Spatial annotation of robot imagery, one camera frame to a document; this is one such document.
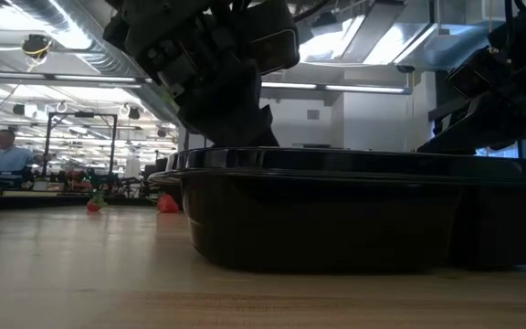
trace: green plant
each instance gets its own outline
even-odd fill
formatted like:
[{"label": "green plant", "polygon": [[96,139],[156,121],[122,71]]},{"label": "green plant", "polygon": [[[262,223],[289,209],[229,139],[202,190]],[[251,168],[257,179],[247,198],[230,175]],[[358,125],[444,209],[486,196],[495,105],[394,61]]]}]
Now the green plant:
[{"label": "green plant", "polygon": [[102,197],[102,191],[97,192],[95,195],[92,196],[92,199],[90,200],[93,204],[99,206],[99,207],[106,207],[109,204],[105,202],[105,198]]}]

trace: metal frame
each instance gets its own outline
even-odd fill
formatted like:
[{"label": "metal frame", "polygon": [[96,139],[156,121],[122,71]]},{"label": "metal frame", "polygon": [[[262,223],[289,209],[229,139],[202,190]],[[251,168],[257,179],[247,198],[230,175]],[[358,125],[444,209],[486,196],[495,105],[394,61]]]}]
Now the metal frame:
[{"label": "metal frame", "polygon": [[[46,130],[46,147],[44,148],[44,154],[48,154],[50,151],[50,136],[52,134],[52,129],[56,128],[57,125],[62,123],[62,120],[64,120],[68,116],[74,116],[74,117],[82,117],[83,113],[59,113],[59,112],[51,112],[47,115],[47,130]],[[113,118],[113,135],[112,140],[110,143],[110,164],[109,164],[109,174],[112,175],[113,173],[113,163],[115,160],[115,140],[117,139],[117,114],[97,114],[97,113],[84,113],[87,115],[87,117],[94,118],[95,116],[100,117],[110,117]],[[54,119],[55,116],[60,116],[62,119],[60,119],[57,123],[52,123],[52,119]],[[42,175],[46,175],[47,173],[47,160],[44,159],[44,168],[42,169]]]}]

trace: wooden table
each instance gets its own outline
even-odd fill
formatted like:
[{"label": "wooden table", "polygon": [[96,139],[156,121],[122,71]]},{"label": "wooden table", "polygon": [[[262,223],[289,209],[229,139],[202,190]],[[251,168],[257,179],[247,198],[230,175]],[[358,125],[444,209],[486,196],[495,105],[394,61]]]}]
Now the wooden table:
[{"label": "wooden table", "polygon": [[526,271],[236,272],[184,215],[0,212],[0,328],[526,328]]}]

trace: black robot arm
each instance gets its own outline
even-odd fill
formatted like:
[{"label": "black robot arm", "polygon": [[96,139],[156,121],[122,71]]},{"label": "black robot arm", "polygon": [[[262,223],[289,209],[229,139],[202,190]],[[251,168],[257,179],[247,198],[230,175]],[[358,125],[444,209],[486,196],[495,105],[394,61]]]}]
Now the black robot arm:
[{"label": "black robot arm", "polygon": [[164,86],[187,129],[219,146],[278,146],[259,96],[262,75],[300,61],[285,0],[108,2],[118,14],[105,39]]},{"label": "black robot arm", "polygon": [[489,34],[488,47],[449,73],[447,82],[469,106],[453,113],[453,124],[419,152],[472,154],[526,138],[526,6],[516,5],[513,17],[512,1],[505,0],[506,24]]}]

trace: blue shirt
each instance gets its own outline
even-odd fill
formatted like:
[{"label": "blue shirt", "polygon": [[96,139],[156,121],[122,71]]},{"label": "blue shirt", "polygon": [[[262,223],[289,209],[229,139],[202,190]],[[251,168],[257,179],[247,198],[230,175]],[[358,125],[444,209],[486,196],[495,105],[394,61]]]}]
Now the blue shirt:
[{"label": "blue shirt", "polygon": [[34,154],[15,145],[7,150],[0,149],[0,173],[24,170],[26,165],[34,161]]}]

